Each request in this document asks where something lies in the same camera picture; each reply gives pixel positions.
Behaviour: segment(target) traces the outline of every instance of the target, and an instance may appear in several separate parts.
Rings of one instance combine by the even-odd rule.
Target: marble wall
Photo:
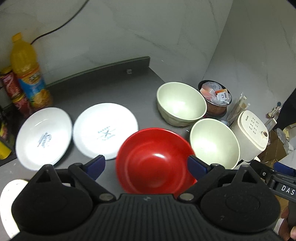
[[[0,67],[11,36],[32,41],[67,21],[85,0],[6,0],[0,6]],[[46,83],[105,64],[150,56],[164,81],[196,86],[233,0],[90,0],[69,24],[34,43]],[[0,104],[7,98],[0,93]]]
[[[295,23],[287,0],[233,0],[204,79],[221,82],[234,100],[244,92],[249,110],[267,121],[296,87]]]

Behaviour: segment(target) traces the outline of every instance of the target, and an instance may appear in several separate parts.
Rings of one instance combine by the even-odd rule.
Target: red can
[[[14,99],[20,96],[23,93],[23,91],[20,88],[20,84],[17,80],[16,75],[12,72],[11,66],[2,69],[0,73],[0,78],[3,83],[3,87],[5,87],[9,97],[11,99]]]
[[[33,114],[30,102],[24,93],[21,96],[13,99],[12,102],[19,110],[19,112],[24,115],[24,117],[29,117]]]

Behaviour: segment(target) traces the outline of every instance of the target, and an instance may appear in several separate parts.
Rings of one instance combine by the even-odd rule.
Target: blue gripper pad
[[[105,157],[98,155],[86,165],[83,165],[83,170],[93,179],[96,180],[105,169]]]
[[[211,166],[207,165],[194,155],[188,157],[187,168],[196,180],[201,179],[211,170]]]
[[[286,166],[282,163],[279,163],[279,162],[274,163],[274,170],[281,173],[281,174],[284,174],[287,176],[292,176],[292,177],[294,177],[295,173],[296,173],[295,169],[288,167],[288,166]]]

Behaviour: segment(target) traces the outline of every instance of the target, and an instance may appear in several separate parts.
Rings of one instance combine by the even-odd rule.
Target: bottle label
[[[19,77],[19,82],[34,108],[38,109],[49,105],[51,101],[50,93],[45,88],[45,82],[39,67]]]

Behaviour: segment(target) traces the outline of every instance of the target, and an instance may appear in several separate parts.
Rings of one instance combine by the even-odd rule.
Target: orange juice bottle
[[[13,48],[10,54],[12,70],[17,75],[20,86],[33,108],[39,110],[50,106],[52,98],[40,73],[33,46],[22,40],[21,33],[14,35],[12,42]]]

